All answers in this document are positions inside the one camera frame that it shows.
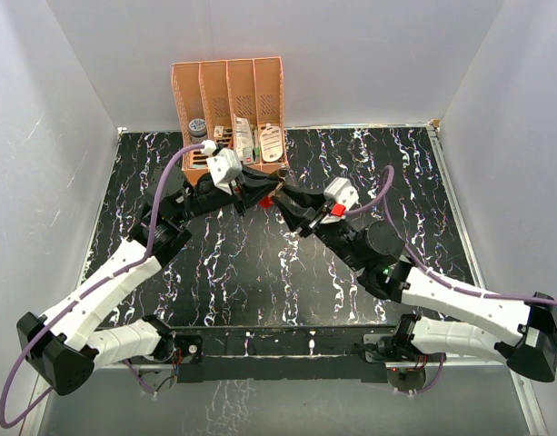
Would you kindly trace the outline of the metal keyring with spring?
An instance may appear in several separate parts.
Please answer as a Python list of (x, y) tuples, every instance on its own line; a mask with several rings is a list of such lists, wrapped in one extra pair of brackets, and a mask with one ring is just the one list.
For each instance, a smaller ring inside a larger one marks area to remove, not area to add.
[(287, 186), (291, 182), (290, 169), (289, 168), (286, 168), (286, 167), (280, 168), (276, 172), (276, 176), (277, 176), (277, 179), (278, 179), (278, 184), (276, 186), (277, 191), (282, 190), (285, 186)]

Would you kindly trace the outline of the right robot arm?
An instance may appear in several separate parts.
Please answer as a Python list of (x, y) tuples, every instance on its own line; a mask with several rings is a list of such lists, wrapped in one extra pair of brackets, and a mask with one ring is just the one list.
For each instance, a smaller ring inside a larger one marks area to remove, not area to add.
[(290, 231), (319, 239), (373, 297), (449, 316), (441, 322), (404, 315), (380, 346), (385, 359), (468, 355), (501, 362), (537, 382), (555, 380), (557, 301), (551, 296), (499, 294), (441, 275), (415, 257), (390, 222), (354, 228), (343, 202), (330, 194), (284, 187), (274, 203)]

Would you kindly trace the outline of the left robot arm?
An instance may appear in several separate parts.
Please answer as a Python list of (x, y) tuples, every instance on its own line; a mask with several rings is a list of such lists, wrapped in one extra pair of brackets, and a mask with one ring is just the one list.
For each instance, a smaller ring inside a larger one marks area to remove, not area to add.
[(141, 218), (115, 252), (62, 301), (16, 324), (27, 362), (60, 396), (79, 389), (94, 371), (114, 362), (149, 356), (166, 362), (174, 339), (165, 322), (148, 315), (138, 322), (99, 332), (98, 326), (139, 285), (163, 270), (191, 238), (186, 223), (228, 205), (240, 213), (276, 190), (283, 170), (261, 172), (226, 164), (189, 183), (176, 164), (154, 173)]

